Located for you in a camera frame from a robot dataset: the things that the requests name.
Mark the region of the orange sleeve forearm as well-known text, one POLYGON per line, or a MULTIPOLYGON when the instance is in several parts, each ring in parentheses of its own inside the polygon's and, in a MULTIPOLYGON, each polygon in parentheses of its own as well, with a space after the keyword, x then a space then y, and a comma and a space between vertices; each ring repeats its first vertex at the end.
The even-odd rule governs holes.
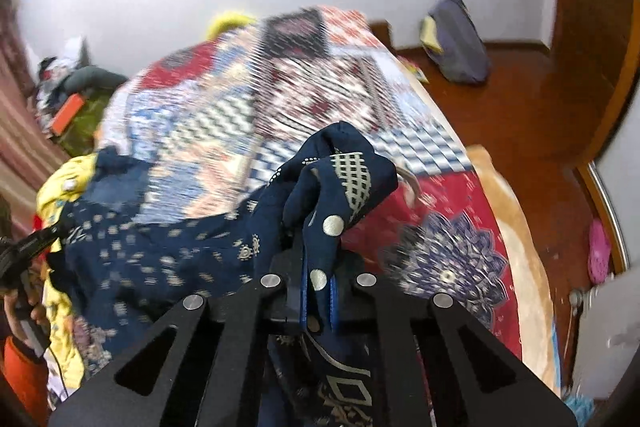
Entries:
POLYGON ((47 363, 38 359, 25 343, 11 336, 3 345, 3 374, 36 425, 47 425, 47 363))

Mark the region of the left hand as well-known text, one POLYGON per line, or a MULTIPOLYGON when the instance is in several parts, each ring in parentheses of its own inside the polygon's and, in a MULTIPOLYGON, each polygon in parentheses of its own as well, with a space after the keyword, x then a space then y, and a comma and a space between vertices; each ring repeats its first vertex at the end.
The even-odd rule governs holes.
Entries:
POLYGON ((6 319, 9 323, 12 336, 16 340, 20 340, 23 345, 28 349, 34 351, 35 343, 32 341, 34 335, 29 334, 25 329, 26 324, 26 312, 29 311, 30 319, 37 325, 37 329, 40 329, 44 335, 49 336, 50 322, 47 317, 46 308, 41 303, 41 294, 37 288, 30 288, 26 291, 26 300, 28 301, 28 307, 21 306, 20 301, 21 294, 17 289, 11 289, 3 296, 3 308, 6 314, 6 319))

